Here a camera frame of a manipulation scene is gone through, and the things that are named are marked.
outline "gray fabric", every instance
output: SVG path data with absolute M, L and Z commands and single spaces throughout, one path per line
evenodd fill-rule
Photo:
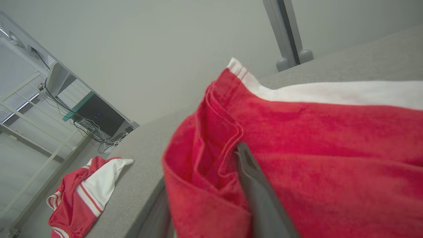
M 422 66 L 423 25 L 310 61 L 260 82 L 277 89 L 310 82 L 421 80 Z M 124 168 L 87 238 L 125 236 L 162 177 L 161 157 L 170 136 L 192 111 L 184 109 L 137 128 L 112 152 L 109 157 L 130 158 L 135 163 Z

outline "red towel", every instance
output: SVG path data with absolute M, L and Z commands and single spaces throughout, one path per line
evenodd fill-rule
M 96 156 L 86 166 L 65 175 L 56 193 L 47 198 L 54 210 L 48 221 L 52 237 L 84 237 L 103 212 L 122 168 L 133 162 L 119 157 L 105 161 Z
M 271 90 L 232 60 L 163 156 L 178 238 L 244 238 L 245 142 L 303 237 L 421 237 L 423 82 Z

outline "white fabric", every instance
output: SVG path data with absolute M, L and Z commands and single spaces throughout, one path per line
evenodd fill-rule
M 78 195 L 81 197 L 81 199 L 84 201 L 84 203 L 88 206 L 88 208 L 90 208 L 90 210 L 93 212 L 93 214 L 96 217 L 98 217 L 104 209 L 101 209 L 101 207 L 98 206 L 98 204 L 94 204 L 95 201 L 92 201 L 91 200 L 92 197 L 88 196 L 88 194 L 85 193 L 85 191 L 87 191 L 87 189 L 85 189 L 85 191 L 84 191 L 81 184 L 78 185 L 78 187 L 76 189 Z
M 58 227 L 52 227 L 54 232 L 56 232 L 61 238 L 69 238 L 69 235 L 62 229 Z
M 134 161 L 131 159 L 110 160 L 81 184 L 104 207 L 115 190 L 115 182 L 123 167 L 132 163 Z
M 90 169 L 92 161 L 93 161 L 93 158 L 91 158 L 90 161 L 88 161 L 87 165 L 82 166 L 82 168 Z
M 228 68 L 257 97 L 274 102 L 316 102 L 344 105 L 391 105 L 423 110 L 423 81 L 357 81 L 307 83 L 269 89 L 232 58 Z
M 61 192 L 59 192 L 59 191 L 55 192 L 53 195 L 51 195 L 47 198 L 47 200 L 46 200 L 47 205 L 49 207 L 51 207 L 53 210 L 56 210 L 57 206 L 61 202 L 61 196 L 62 196 Z

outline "red fabric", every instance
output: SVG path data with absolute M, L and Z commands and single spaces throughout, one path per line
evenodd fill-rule
M 91 226 L 97 220 L 97 216 L 90 210 L 88 205 L 76 192 L 76 189 L 82 181 L 90 177 L 95 171 L 110 160 L 117 158 L 119 157 L 104 160 L 101 157 L 96 156 L 92 159 L 91 165 L 88 169 L 86 167 L 82 167 L 63 177 L 62 183 L 56 190 L 56 192 L 59 191 L 61 193 L 60 203 L 48 221 L 48 224 L 53 227 L 53 229 L 58 227 L 72 238 L 84 237 L 91 230 Z M 93 205 L 100 213 L 102 212 L 102 210 L 96 206 L 95 202 L 93 202 Z M 60 236 L 53 230 L 52 237 Z
M 422 236 L 422 111 L 265 101 L 225 69 L 163 157 L 179 238 L 251 236 L 239 141 L 301 236 Z

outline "white floor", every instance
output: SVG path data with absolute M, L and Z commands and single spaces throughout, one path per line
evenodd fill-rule
M 97 152 L 97 147 L 93 144 L 88 143 L 87 147 L 82 150 L 80 155 L 75 159 L 75 161 L 70 165 L 70 167 L 63 174 L 68 174 L 72 171 L 75 171 L 77 168 L 80 168 L 87 164 L 87 162 L 95 157 L 101 156 L 106 159 L 108 154 L 99 154 Z M 61 178 L 57 181 L 56 185 L 49 191 L 49 195 L 55 193 L 57 187 L 60 185 Z M 43 238 L 51 236 L 51 227 L 47 224 L 53 210 L 47 206 L 45 200 L 38 206 L 32 216 L 28 219 L 25 225 L 21 229 L 20 238 Z

